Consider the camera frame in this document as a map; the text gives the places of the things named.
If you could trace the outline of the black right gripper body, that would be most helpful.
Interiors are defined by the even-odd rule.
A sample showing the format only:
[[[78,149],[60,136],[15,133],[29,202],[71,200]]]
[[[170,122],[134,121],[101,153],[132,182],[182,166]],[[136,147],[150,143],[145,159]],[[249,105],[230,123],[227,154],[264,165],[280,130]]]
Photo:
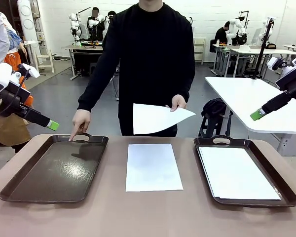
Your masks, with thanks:
[[[291,70],[277,80],[277,86],[281,91],[286,91],[291,96],[296,96],[296,70]]]

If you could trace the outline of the person's left hand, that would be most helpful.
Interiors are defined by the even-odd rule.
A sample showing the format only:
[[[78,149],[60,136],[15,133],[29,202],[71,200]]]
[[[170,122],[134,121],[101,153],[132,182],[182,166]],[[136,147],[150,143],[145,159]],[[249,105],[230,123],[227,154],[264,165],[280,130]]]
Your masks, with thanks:
[[[170,108],[171,112],[174,112],[177,108],[186,108],[186,101],[184,99],[184,97],[182,97],[181,95],[175,95],[172,98],[172,106],[168,106],[166,105],[166,108]]]

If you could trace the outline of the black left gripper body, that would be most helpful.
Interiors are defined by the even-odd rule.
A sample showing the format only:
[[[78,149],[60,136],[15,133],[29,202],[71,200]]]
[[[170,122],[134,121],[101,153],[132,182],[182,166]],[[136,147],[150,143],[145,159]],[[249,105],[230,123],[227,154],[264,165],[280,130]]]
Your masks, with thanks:
[[[15,92],[17,92],[17,89],[13,89],[12,91],[4,89],[0,92],[0,99],[2,99],[0,116],[8,117],[14,113],[19,114],[28,108],[25,102],[30,96],[30,92],[23,88],[20,88],[17,95],[15,95]]]

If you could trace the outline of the person's right hand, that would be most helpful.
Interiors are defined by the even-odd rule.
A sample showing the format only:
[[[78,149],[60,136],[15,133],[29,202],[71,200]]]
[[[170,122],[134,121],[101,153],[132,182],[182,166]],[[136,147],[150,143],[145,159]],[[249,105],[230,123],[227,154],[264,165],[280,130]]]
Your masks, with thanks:
[[[91,122],[91,113],[87,110],[79,109],[73,117],[73,129],[69,138],[72,141],[78,133],[86,133]]]

